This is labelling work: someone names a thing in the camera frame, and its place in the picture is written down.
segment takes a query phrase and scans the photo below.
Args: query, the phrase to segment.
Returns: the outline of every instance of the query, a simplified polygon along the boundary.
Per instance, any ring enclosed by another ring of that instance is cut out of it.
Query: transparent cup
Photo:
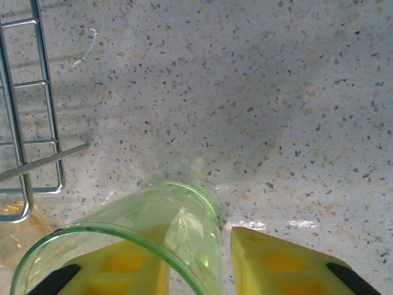
[[[0,208],[1,215],[21,213],[22,203]],[[31,216],[19,223],[0,223],[0,294],[9,292],[12,274],[23,255],[40,239],[53,232],[49,220],[34,207]]]
[[[217,203],[189,179],[150,186],[46,236],[19,263],[11,294],[27,294],[69,260],[122,239],[160,256],[196,294],[222,294]]]

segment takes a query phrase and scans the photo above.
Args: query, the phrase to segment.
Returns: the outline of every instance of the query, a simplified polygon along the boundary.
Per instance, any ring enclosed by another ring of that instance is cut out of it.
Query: speckled countertop
[[[2,21],[26,16],[21,2]],[[41,3],[62,146],[93,143],[65,161],[61,194],[36,196],[55,227],[192,173],[222,205],[227,294],[234,225],[337,256],[392,294],[391,1]],[[7,33],[15,82],[37,73],[32,33]],[[29,139],[48,132],[38,94],[19,94]]]

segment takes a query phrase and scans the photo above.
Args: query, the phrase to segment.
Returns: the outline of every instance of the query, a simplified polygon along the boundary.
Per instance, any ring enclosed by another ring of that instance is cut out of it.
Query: metal wire rack
[[[61,151],[58,124],[55,113],[55,104],[53,100],[52,83],[50,80],[49,63],[47,51],[45,48],[44,30],[42,27],[41,13],[38,0],[30,0],[32,17],[15,22],[2,24],[0,22],[0,78],[4,100],[6,102],[7,116],[9,120],[12,142],[0,143],[0,147],[13,146],[17,168],[8,170],[0,174],[0,183],[19,177],[21,188],[0,189],[0,194],[22,194],[23,209],[20,214],[0,215],[0,222],[20,222],[25,220],[33,210],[33,194],[56,194],[59,193],[66,183],[64,166],[62,159],[83,151],[89,147],[89,144],[81,144],[67,151]],[[38,81],[24,82],[13,84],[10,70],[9,59],[7,56],[6,42],[3,35],[3,29],[13,28],[15,26],[34,25],[37,40],[39,61],[41,66],[42,79]],[[47,114],[49,119],[51,138],[31,141],[23,141],[18,108],[15,99],[15,89],[22,87],[44,87],[45,100],[47,105]],[[53,155],[34,162],[28,163],[26,158],[25,144],[51,144],[53,146]],[[49,163],[56,163],[57,186],[53,187],[32,187],[29,172]]]

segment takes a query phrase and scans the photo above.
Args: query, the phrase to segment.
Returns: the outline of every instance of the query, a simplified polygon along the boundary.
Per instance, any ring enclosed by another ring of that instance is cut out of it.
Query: terrazzo floor
[[[29,16],[28,1],[1,3],[2,22]],[[54,227],[193,175],[217,190],[226,294],[233,226],[336,256],[393,294],[392,1],[41,6],[61,145],[92,143],[65,160],[63,192],[35,198]],[[5,35],[14,82],[39,77],[33,27]],[[17,90],[25,140],[49,136],[42,95]],[[29,159],[50,151],[30,146]],[[0,154],[2,171],[15,165]],[[54,172],[31,179],[51,185]]]

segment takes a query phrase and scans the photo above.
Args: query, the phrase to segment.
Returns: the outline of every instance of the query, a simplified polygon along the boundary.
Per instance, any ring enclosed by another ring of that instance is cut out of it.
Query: chrome rack
[[[13,146],[15,157],[17,160],[17,168],[8,170],[0,174],[0,183],[19,177],[21,188],[0,189],[0,194],[22,194],[23,209],[20,214],[16,215],[0,215],[0,222],[20,222],[25,220],[33,210],[33,194],[57,194],[66,184],[66,177],[64,173],[64,166],[62,159],[83,151],[89,147],[89,144],[81,144],[67,151],[61,151],[58,124],[55,113],[55,104],[53,100],[52,83],[49,74],[49,63],[47,51],[45,48],[44,30],[42,27],[41,13],[38,0],[30,0],[31,18],[18,20],[15,22],[8,22],[2,24],[0,22],[0,78],[4,99],[6,102],[7,116],[12,134],[12,142],[0,143],[0,147]],[[9,59],[7,57],[6,42],[4,40],[3,29],[13,28],[15,26],[34,25],[37,48],[39,53],[39,61],[41,65],[42,79],[38,81],[25,82],[20,84],[13,84],[10,70]],[[47,114],[50,125],[50,134],[52,138],[39,139],[31,141],[23,141],[17,102],[15,99],[15,89],[22,87],[44,87],[45,99],[47,104]],[[53,146],[53,153],[49,157],[39,159],[33,162],[28,162],[25,152],[25,144],[51,144]],[[33,169],[39,168],[43,165],[56,163],[57,171],[57,186],[53,187],[32,187],[29,172]]]

